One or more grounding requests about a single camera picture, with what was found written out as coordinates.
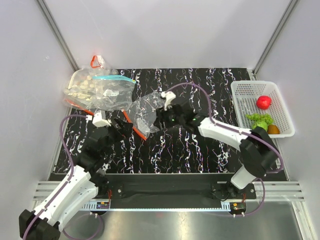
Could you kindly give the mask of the clear bag orange zipper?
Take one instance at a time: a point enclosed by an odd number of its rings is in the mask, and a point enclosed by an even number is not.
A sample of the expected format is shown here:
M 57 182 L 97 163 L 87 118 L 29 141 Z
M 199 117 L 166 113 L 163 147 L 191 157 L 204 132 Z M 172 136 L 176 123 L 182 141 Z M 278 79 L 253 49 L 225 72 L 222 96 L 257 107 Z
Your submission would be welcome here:
M 143 140 L 159 130 L 154 126 L 156 109 L 164 107 L 165 101 L 161 98 L 161 93 L 154 91 L 134 101 L 128 110 L 122 111 L 125 119 L 133 123 L 133 130 Z

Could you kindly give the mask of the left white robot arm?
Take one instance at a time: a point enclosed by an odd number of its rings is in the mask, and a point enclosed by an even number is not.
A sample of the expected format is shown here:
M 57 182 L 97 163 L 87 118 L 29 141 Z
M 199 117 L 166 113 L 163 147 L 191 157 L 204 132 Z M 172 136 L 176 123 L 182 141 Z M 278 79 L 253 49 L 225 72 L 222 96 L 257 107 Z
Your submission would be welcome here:
M 119 118 L 95 125 L 87 135 L 81 152 L 70 163 L 70 170 L 34 210 L 25 209 L 18 218 L 23 240 L 57 240 L 69 221 L 91 199 L 108 193 L 107 178 L 99 173 L 113 145 L 132 133 L 133 124 Z

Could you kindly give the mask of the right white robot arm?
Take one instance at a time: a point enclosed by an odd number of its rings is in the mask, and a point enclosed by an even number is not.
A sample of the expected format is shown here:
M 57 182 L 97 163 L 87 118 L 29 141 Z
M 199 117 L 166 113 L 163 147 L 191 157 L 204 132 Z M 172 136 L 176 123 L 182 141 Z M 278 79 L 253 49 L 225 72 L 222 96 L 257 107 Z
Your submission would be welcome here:
M 160 130 L 182 126 L 192 134 L 217 140 L 240 152 L 242 167 L 229 181 L 215 186 L 211 191 L 215 198 L 222 201 L 239 198 L 248 184 L 271 173 L 280 158 L 278 149 L 262 127 L 247 129 L 213 122 L 210 117 L 195 113 L 188 104 L 158 108 L 154 125 Z

